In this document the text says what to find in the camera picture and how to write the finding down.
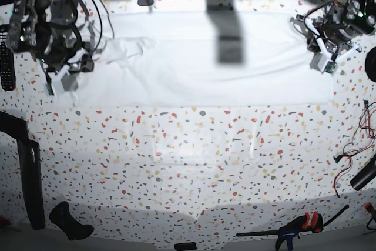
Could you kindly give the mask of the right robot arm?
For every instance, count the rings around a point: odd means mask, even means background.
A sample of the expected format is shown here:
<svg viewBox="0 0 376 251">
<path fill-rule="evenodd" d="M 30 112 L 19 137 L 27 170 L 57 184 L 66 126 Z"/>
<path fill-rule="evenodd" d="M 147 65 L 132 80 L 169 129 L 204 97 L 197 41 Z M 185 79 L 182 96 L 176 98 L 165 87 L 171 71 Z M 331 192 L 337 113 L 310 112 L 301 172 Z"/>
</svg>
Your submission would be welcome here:
<svg viewBox="0 0 376 251">
<path fill-rule="evenodd" d="M 64 89 L 66 75 L 92 72 L 93 52 L 76 26 L 78 10 L 66 0 L 72 16 L 64 24 L 47 20 L 53 0 L 14 0 L 6 46 L 14 53 L 28 52 L 39 61 L 49 94 Z"/>
</svg>

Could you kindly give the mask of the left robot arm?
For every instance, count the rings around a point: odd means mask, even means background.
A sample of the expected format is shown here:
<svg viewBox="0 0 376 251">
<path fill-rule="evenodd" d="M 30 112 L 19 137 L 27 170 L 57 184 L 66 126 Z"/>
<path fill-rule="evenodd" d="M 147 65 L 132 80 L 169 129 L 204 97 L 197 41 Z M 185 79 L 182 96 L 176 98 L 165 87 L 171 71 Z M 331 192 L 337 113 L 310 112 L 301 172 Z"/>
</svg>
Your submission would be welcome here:
<svg viewBox="0 0 376 251">
<path fill-rule="evenodd" d="M 329 0 L 306 15 L 297 15 L 310 32 L 308 50 L 322 73 L 334 74 L 351 53 L 362 52 L 353 39 L 375 31 L 375 0 Z"/>
</svg>

